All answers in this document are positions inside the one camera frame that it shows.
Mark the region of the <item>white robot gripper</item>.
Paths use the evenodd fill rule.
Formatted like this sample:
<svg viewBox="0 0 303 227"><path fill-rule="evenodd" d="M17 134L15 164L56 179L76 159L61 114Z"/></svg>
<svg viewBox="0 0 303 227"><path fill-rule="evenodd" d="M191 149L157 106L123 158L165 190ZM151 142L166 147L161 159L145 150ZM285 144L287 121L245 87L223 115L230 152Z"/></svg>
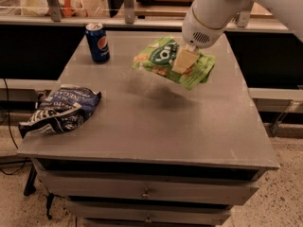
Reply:
<svg viewBox="0 0 303 227"><path fill-rule="evenodd" d="M194 0L182 24L184 41L172 70L183 74L199 58L199 48L212 46L237 13L251 6L249 0Z"/></svg>

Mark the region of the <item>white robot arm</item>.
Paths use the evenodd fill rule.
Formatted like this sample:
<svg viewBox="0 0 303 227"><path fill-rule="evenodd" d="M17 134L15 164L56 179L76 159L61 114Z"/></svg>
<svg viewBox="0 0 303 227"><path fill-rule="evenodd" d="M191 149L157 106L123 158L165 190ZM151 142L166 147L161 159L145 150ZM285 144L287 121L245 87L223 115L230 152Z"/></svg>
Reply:
<svg viewBox="0 0 303 227"><path fill-rule="evenodd" d="M303 0L194 0L182 24L184 42L209 48L219 40L232 18L253 3L268 9L303 41Z"/></svg>

